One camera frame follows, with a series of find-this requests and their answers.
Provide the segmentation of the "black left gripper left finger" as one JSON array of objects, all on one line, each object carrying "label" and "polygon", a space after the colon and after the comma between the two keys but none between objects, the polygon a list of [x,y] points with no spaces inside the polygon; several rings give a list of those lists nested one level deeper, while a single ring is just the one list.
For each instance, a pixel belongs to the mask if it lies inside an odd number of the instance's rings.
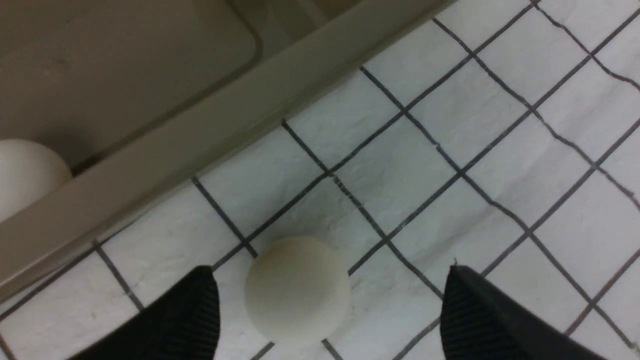
[{"label": "black left gripper left finger", "polygon": [[221,335],[212,268],[194,267],[165,294],[73,360],[212,360]]}]

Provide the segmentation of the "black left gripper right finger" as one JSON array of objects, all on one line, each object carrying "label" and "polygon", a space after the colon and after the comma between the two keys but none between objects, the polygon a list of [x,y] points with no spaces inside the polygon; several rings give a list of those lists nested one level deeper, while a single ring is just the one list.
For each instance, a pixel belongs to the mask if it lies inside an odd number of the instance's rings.
[{"label": "black left gripper right finger", "polygon": [[439,333],[447,360],[599,360],[466,265],[446,277]]}]

